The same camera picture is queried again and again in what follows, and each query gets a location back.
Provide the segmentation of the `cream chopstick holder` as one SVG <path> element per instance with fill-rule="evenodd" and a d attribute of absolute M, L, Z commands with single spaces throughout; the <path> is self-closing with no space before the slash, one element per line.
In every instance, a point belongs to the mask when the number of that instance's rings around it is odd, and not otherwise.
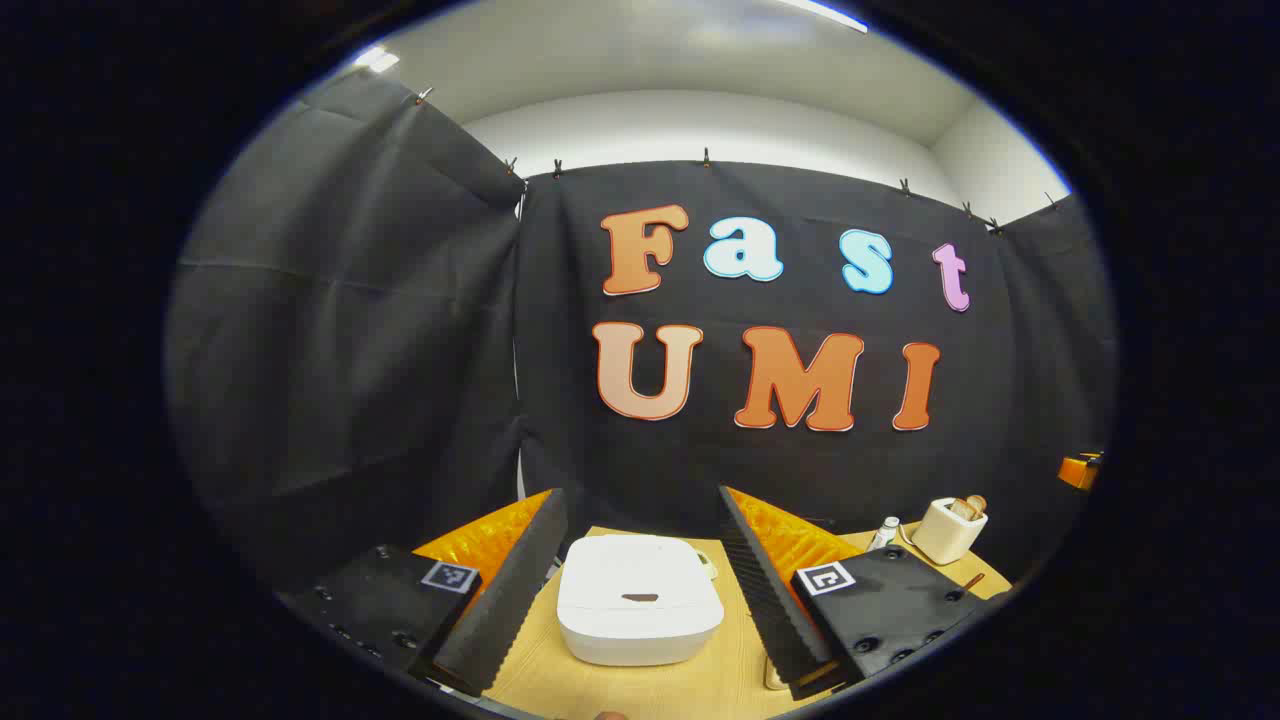
<path fill-rule="evenodd" d="M 910 544 L 938 565 L 955 562 L 969 552 L 989 520 L 988 507 L 983 516 L 970 521 L 957 518 L 948 510 L 956 498 L 965 500 L 965 497 L 933 500 L 915 529 L 908 530 L 904 536 Z"/>

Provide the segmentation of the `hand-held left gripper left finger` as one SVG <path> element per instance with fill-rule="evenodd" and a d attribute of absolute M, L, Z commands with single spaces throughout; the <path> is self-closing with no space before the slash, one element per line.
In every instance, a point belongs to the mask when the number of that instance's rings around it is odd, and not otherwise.
<path fill-rule="evenodd" d="M 479 696 L 494 684 L 566 530 L 564 492 L 547 489 L 416 550 L 372 547 L 280 598 L 390 673 Z"/>

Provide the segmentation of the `white rice cooker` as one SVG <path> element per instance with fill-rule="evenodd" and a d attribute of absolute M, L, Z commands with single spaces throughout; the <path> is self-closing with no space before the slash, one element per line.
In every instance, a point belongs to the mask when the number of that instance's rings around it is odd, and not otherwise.
<path fill-rule="evenodd" d="M 689 542 L 588 536 L 570 546 L 559 570 L 556 620 L 580 661 L 655 667 L 698 655 L 724 620 L 724 606 Z"/>

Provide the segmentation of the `black backdrop cloth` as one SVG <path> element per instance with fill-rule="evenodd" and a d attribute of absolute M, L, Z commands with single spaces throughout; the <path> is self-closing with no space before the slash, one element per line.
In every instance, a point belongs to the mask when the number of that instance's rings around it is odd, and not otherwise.
<path fill-rule="evenodd" d="M 712 538 L 730 486 L 838 533 L 982 495 L 1016 579 L 1114 425 L 1075 199 L 988 233 L 883 184 L 645 161 L 521 181 L 394 81 L 294 100 L 182 252 L 166 388 L 200 498 L 275 587 L 562 489 Z"/>

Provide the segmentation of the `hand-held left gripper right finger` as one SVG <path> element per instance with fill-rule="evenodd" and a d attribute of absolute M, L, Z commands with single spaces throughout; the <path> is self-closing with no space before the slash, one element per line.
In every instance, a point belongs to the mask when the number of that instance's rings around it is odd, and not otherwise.
<path fill-rule="evenodd" d="M 931 650 L 1009 591 L 975 560 L 945 570 L 902 544 L 867 552 L 740 489 L 722 486 L 719 498 L 721 543 L 765 655 L 795 700 Z M 979 571 L 986 578 L 963 592 Z"/>

